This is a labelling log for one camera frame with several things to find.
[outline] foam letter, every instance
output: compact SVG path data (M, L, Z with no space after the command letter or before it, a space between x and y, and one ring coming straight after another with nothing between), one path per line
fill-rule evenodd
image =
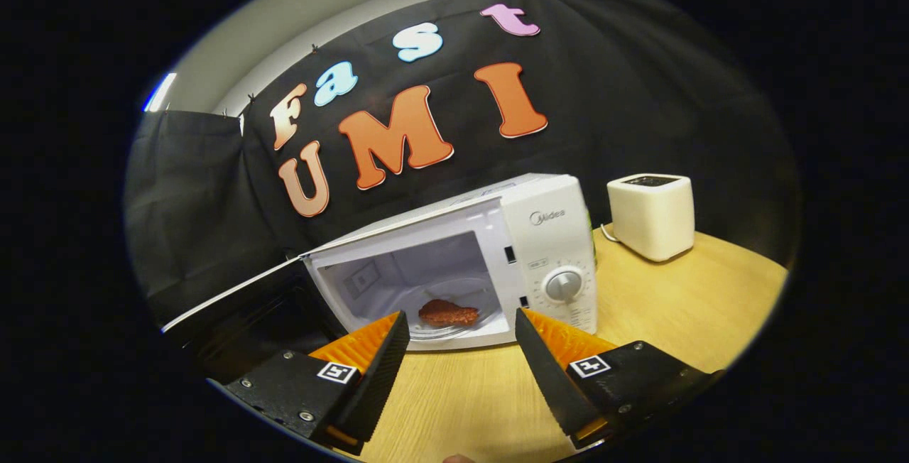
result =
M523 69L514 62L487 65L474 72L474 78L484 82L491 91L502 114L500 135L516 138L545 129L546 117L537 113L523 90L518 75Z
M296 133L296 124L292 124L290 119L300 116L300 100L298 97L306 93L306 85L302 83L296 85L287 97L283 98L280 103L272 108L270 116L275 120L275 150L279 150L290 137Z
M338 62L322 73L319 81L315 82L318 88L315 92L315 106L324 107L331 103L337 95L344 95L356 85L357 77L354 76L354 66L350 62Z
M398 58L412 62L423 56L432 55L442 47L442 36L439 28L432 23L422 23L400 30L392 39L392 45L400 49Z
M301 216L314 217L325 211L325 207L328 205L328 181L325 179L322 164L319 163L319 142L309 142L303 147L300 151L300 159L305 161L309 168L309 175L312 176L312 182L315 183L315 195L306 197L306 194L303 193L300 178L296 175L296 159L288 159L278 169L278 176L285 182L287 197L290 197L293 209Z
M403 169L403 145L410 146L407 164L425 168L451 158L455 147L442 140L429 111L429 87L418 85L403 90L392 104L391 120L385 127L367 111L358 111L340 124L338 131L350 140L356 167L360 171L356 187L366 190L386 180L386 173L376 167L373 156L393 174Z
M493 16L493 19L499 23L506 32L513 36L529 37L535 36L540 32L540 27L536 24L524 24L517 16L523 16L523 10L519 8L509 8L503 4L494 4L480 12L480 16Z

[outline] microwave label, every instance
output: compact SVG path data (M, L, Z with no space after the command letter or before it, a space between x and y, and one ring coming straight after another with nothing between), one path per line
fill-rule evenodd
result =
M553 218L564 217L564 216L565 216L564 209L561 211L549 211L549 213L543 213L541 211L533 211L533 213L530 214L530 223L534 224L535 226L539 226L539 224L544 224Z

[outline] microwave control knob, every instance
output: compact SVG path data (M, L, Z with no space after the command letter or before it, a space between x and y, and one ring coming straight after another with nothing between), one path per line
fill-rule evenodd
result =
M561 271L546 281L546 295L555 301L571 301L581 291L581 275L574 271Z

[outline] wooden table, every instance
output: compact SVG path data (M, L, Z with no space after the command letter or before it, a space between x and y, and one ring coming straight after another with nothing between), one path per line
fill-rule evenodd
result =
M704 372L725 369L748 346L787 275L766 257L701 233L693 249L665 263L637 256L599 229L594 245L598 336L615 344L646 340ZM408 353L360 459L441 463L457 453L477 463L575 453L516 343Z

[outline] glass turntable plate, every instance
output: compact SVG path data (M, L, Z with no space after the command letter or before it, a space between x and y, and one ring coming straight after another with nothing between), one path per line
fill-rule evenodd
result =
M420 320L420 309L432 299L444 299L458 307L473 307L479 312L477 323L471 327L433 327ZM420 285L402 295L398 308L405 311L413 340L432 340L452 337L480 327L496 311L498 302L493 285L488 278L451 278L427 285Z

